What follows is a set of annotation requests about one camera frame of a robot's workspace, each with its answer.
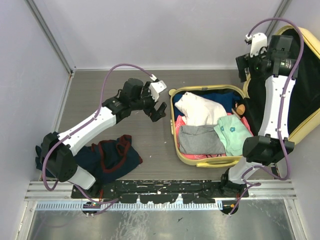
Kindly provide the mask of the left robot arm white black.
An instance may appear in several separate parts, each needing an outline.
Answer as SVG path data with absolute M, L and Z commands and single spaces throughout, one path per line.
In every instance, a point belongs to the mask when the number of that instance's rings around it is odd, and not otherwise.
M 57 181 L 82 188 L 88 198 L 100 193 L 100 185 L 88 170 L 76 163 L 75 156 L 89 141 L 131 115 L 143 111 L 153 122 L 163 118 L 167 104 L 155 108 L 160 94 L 167 88 L 162 80 L 142 82 L 129 78 L 116 96 L 105 100 L 85 120 L 59 134 L 48 133 L 41 145 L 42 172 L 49 171 Z

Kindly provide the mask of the small orange wooden object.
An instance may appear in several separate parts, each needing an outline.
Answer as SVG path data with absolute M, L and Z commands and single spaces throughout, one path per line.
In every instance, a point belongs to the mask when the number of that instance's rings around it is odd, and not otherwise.
M 236 108 L 236 112 L 239 114 L 239 115 L 244 115 L 246 111 L 246 107 L 244 104 L 240 104 L 237 108 Z

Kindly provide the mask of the blue shirt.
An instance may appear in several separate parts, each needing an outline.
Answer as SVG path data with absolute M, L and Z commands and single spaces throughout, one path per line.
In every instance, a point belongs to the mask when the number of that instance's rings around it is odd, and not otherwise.
M 173 97 L 173 105 L 175 105 L 175 103 L 177 103 L 181 98 L 182 98 L 183 94 L 182 93 L 178 93 Z M 203 98 L 207 99 L 207 100 L 211 100 L 214 102 L 217 102 L 219 104 L 221 104 L 227 113 L 231 113 L 232 112 L 232 108 L 234 107 L 235 103 L 240 101 L 242 98 L 240 96 L 235 95 L 233 92 L 229 92 L 229 93 L 207 93 L 207 94 L 203 94 L 202 95 Z M 174 112 L 174 116 L 178 117 L 178 116 L 183 116 L 184 114 L 178 110 L 177 107 L 173 106 L 173 112 Z

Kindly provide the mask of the green tissue packet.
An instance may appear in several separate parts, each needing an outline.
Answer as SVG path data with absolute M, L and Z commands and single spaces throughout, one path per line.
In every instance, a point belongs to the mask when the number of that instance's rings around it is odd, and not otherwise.
M 227 156 L 241 156 L 245 140 L 253 136 L 234 114 L 220 117 L 214 131 L 222 142 Z

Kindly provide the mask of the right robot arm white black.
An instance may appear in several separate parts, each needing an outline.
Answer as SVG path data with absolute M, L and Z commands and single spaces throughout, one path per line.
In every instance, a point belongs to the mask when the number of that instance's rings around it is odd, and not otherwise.
M 245 139 L 242 158 L 221 176 L 219 191 L 225 197 L 243 196 L 251 185 L 247 179 L 257 170 L 269 172 L 269 165 L 287 158 L 295 144 L 289 141 L 288 116 L 299 62 L 291 53 L 294 38 L 273 35 L 269 42 L 251 38 L 251 52 L 236 58 L 240 74 L 247 67 L 252 82 L 264 84 L 265 101 L 261 125 L 256 136 Z

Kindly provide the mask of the white cloth garment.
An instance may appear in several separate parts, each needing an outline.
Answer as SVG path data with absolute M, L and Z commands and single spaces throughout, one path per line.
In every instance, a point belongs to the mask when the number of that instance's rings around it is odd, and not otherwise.
M 218 102 L 186 92 L 174 106 L 183 113 L 188 126 L 216 125 L 219 118 L 227 116 L 225 108 Z

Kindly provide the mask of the grey shirt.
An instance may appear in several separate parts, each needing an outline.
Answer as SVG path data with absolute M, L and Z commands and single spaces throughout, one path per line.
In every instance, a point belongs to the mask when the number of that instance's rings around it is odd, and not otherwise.
M 225 148 L 214 130 L 216 125 L 182 125 L 178 131 L 179 150 L 188 155 L 221 155 Z

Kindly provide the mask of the yellow suitcase black lining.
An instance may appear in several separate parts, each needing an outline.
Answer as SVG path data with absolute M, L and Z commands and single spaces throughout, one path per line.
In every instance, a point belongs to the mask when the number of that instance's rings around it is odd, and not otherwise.
M 289 140 L 298 144 L 313 129 L 320 124 L 320 41 L 307 29 L 301 28 L 304 38 L 302 59 L 299 63 L 297 82 L 290 99 L 288 114 Z M 239 156 L 220 155 L 187 155 L 179 150 L 178 130 L 183 124 L 181 113 L 175 107 L 175 102 L 186 92 L 202 97 L 214 97 L 218 94 L 225 96 L 229 93 L 239 98 L 238 103 L 245 105 L 244 116 L 249 130 L 256 135 L 260 129 L 264 114 L 266 89 L 262 77 L 258 74 L 245 73 L 246 81 L 243 88 L 230 84 L 187 86 L 171 89 L 171 133 L 179 159 L 187 165 L 202 168 L 226 168 L 235 165 Z

